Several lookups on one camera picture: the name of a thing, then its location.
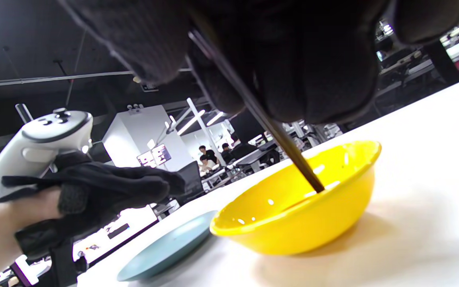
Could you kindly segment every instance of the white controller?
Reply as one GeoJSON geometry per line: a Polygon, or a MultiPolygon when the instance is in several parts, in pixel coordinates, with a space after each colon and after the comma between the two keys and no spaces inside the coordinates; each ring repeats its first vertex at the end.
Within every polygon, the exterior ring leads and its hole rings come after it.
{"type": "Polygon", "coordinates": [[[4,187],[3,176],[42,177],[57,155],[89,147],[92,127],[90,113],[66,109],[22,126],[0,153],[0,195],[19,189],[4,187]]]}

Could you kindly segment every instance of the gloved hand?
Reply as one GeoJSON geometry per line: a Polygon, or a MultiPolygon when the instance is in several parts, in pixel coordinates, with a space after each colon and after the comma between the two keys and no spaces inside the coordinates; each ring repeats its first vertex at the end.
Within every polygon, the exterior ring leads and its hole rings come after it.
{"type": "Polygon", "coordinates": [[[18,233],[22,251],[28,258],[44,256],[47,248],[67,239],[79,240],[96,232],[120,211],[142,208],[166,196],[184,194],[185,181],[176,173],[151,167],[118,168],[91,160],[82,152],[59,157],[58,172],[44,178],[3,177],[7,187],[25,187],[0,198],[0,202],[36,194],[59,186],[61,194],[57,220],[31,226],[29,233],[18,233]]]}
{"type": "Polygon", "coordinates": [[[237,113],[239,94],[187,37],[186,6],[196,7],[270,116],[313,124],[365,111],[379,73],[375,27],[388,7],[406,44],[437,40],[459,20],[459,0],[58,1],[146,84],[173,80],[189,54],[213,105],[237,113]]]}

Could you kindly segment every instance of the ceiling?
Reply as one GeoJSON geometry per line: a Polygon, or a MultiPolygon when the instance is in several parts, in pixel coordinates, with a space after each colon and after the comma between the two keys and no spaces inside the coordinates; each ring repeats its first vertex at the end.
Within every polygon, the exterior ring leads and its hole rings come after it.
{"type": "MultiPolygon", "coordinates": [[[[0,81],[38,77],[62,77],[127,71],[108,50],[78,27],[56,0],[0,0],[0,81]],[[75,70],[76,59],[80,58],[75,70]]],[[[163,105],[176,118],[186,111],[187,98],[192,98],[202,117],[208,122],[216,113],[203,97],[189,71],[179,73],[173,82],[161,85],[156,92],[145,93],[132,75],[75,79],[68,109],[93,114],[93,141],[103,138],[115,114],[127,110],[129,104],[163,105]]],[[[69,80],[0,86],[0,138],[16,133],[22,121],[15,104],[24,103],[34,118],[66,106],[69,80]]],[[[186,132],[198,130],[192,125],[186,132]]],[[[107,161],[103,145],[90,151],[100,161],[107,161]]]]}

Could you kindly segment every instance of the chopstick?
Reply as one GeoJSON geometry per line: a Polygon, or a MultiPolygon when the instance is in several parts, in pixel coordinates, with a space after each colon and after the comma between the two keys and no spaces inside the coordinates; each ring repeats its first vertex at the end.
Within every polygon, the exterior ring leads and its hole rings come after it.
{"type": "MultiPolygon", "coordinates": [[[[201,51],[203,51],[207,58],[213,61],[213,63],[217,66],[217,68],[219,68],[219,71],[221,71],[224,77],[231,83],[231,85],[233,85],[237,92],[240,93],[240,96],[244,100],[244,103],[249,111],[264,127],[264,129],[268,130],[273,135],[274,139],[277,141],[277,144],[281,146],[284,152],[289,156],[298,170],[302,173],[304,178],[309,182],[309,184],[311,184],[313,189],[317,193],[324,191],[324,185],[314,174],[306,159],[302,156],[299,149],[297,149],[297,146],[293,140],[291,140],[286,132],[266,114],[262,105],[257,100],[257,96],[255,94],[257,91],[251,90],[244,83],[242,78],[238,75],[237,71],[229,63],[222,52],[219,51],[214,41],[208,37],[208,35],[215,35],[215,33],[210,33],[210,31],[202,31],[200,28],[203,26],[206,28],[207,23],[199,19],[199,14],[192,10],[190,10],[190,12],[195,24],[198,27],[191,29],[189,32],[189,38],[200,48],[201,51]]],[[[194,67],[192,66],[191,59],[186,57],[186,60],[192,68],[194,75],[198,78],[194,67]]]]}

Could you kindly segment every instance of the yellow bowl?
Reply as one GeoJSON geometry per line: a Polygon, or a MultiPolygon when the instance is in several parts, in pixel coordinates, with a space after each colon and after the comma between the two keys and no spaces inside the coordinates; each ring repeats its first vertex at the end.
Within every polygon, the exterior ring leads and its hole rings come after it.
{"type": "Polygon", "coordinates": [[[290,165],[219,211],[210,231],[263,254],[290,255],[320,247],[363,214],[380,152],[378,142],[352,142],[308,159],[326,187],[320,194],[290,165]]]}

